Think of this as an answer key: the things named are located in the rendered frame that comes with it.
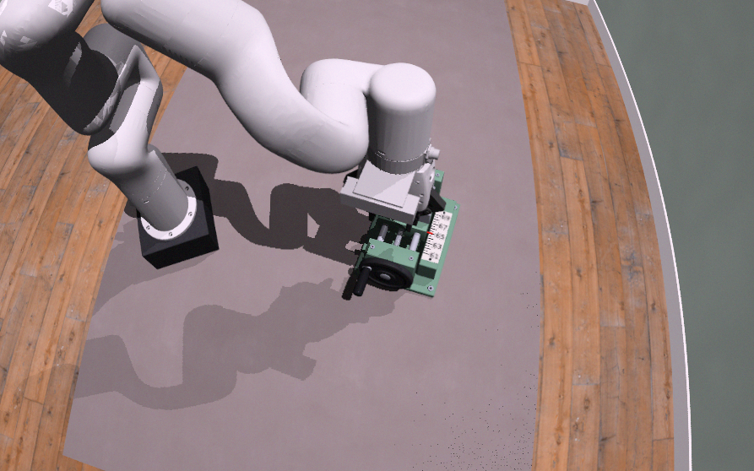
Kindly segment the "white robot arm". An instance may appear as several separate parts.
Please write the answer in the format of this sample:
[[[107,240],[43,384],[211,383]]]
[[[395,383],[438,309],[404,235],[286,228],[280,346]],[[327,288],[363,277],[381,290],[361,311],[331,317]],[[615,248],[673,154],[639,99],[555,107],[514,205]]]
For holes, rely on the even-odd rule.
[[[0,65],[91,135],[90,165],[135,205],[150,236],[185,233],[197,199],[148,143],[163,86],[141,43],[210,79],[247,132],[293,164],[338,174],[367,152],[340,202],[413,224],[415,171],[440,154],[430,144],[436,86],[424,69],[323,59],[305,69],[299,92],[265,18],[242,0],[100,0],[107,23],[83,38],[75,30],[93,2],[2,0]]]

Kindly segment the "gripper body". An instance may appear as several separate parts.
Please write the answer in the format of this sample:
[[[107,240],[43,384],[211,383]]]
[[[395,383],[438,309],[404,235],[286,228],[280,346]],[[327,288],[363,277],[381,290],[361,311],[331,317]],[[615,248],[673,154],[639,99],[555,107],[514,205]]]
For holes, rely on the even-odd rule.
[[[361,172],[365,166],[365,163],[367,162],[367,159],[368,153],[366,152],[363,161],[358,165],[356,179],[360,178]],[[434,181],[435,160],[428,159],[426,160],[424,165],[422,165],[418,170],[415,171],[415,175],[409,190],[409,194],[420,197],[420,203],[417,212],[424,211],[426,209],[430,199],[431,187],[434,187]]]

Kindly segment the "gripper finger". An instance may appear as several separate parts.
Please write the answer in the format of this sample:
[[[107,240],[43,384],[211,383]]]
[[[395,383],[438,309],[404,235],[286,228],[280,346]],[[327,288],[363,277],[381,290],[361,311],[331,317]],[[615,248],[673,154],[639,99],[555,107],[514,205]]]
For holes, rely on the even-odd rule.
[[[345,181],[345,179],[346,179],[346,177],[347,177],[347,176],[350,176],[350,177],[356,178],[356,176],[357,176],[357,170],[355,170],[355,171],[352,171],[351,173],[347,174],[347,175],[345,176],[345,178],[344,178],[344,181]],[[370,220],[370,221],[374,221],[374,219],[375,219],[376,215],[375,215],[375,214],[373,214],[373,213],[370,213],[370,212],[368,212],[368,213],[369,213],[369,220]]]
[[[435,189],[431,188],[430,193],[430,199],[429,203],[424,211],[420,211],[416,213],[415,220],[412,225],[417,226],[418,220],[420,216],[431,214],[431,212],[443,212],[446,206],[446,202],[442,199],[442,197],[435,191]],[[406,230],[408,232],[411,231],[412,225],[406,224]]]

